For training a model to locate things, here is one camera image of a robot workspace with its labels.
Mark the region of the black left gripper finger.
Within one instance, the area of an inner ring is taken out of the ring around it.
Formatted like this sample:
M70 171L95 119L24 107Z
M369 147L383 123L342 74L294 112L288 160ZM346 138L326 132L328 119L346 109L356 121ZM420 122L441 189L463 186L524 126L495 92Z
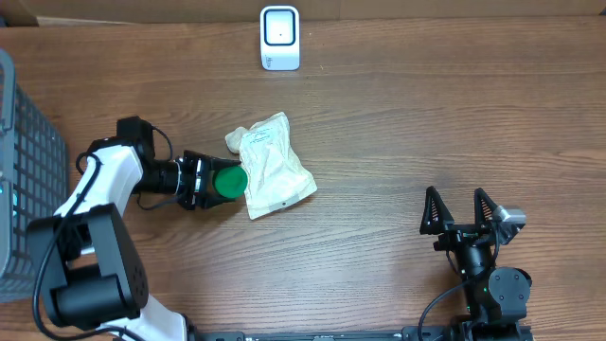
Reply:
M204 196L204 209L209 209L222 204L233 203L235 201L235 198L227 198L222 196L221 194L209 192L206 193Z
M219 158L214 156L211 156L208 159L208 163L211 171L221 171L231 167L238 167L241 164L239 160Z

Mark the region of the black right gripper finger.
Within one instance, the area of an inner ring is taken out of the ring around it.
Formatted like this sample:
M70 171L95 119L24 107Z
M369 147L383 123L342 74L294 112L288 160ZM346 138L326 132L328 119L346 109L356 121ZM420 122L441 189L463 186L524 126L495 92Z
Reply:
M493 220L492 214L498 208L489 195L482 189L477 188L474 191L474 222L476 225L483 225Z
M435 187L428 187L425 192L425 204L420 223L421 235L439 235L449 231L455 220L442 201Z

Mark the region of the white bottle with green cap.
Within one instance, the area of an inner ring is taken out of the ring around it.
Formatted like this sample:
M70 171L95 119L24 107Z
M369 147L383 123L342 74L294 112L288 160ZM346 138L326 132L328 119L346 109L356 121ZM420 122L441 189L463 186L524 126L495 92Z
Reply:
M213 187L221 196L236 199L243 195L248 185L248 175L240 166L218 170L213 177Z

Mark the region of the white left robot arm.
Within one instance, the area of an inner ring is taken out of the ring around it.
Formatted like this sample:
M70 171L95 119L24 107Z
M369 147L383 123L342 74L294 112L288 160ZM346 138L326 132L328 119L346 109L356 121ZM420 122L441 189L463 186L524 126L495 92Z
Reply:
M140 117L122 118L113 137L95 140L79 160L80 182L49 217L27 227L37 270L32 313L38 330L57 340L58 328L77 339L110 333L117 340L201 340L183 314L155 299L142 260L123 221L133 194L168 195L185 210L236 201L248 185L237 160L186 151L155 156L158 128Z

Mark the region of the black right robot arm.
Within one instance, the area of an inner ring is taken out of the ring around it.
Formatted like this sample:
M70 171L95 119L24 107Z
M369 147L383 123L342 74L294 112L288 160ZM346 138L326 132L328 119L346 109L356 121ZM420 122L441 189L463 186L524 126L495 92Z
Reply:
M509 244L526 225L518 207L496 204L482 189L473 194L474 222L458 224L438 191L429 187L419 227L422 235L435 235L434 249L446 254L461 283L434 298L422 312L415 340L532 341L526 318L532 278L520 268L499 267L500 248ZM443 299L463 292L467 313L432 332L424 326L431 310Z

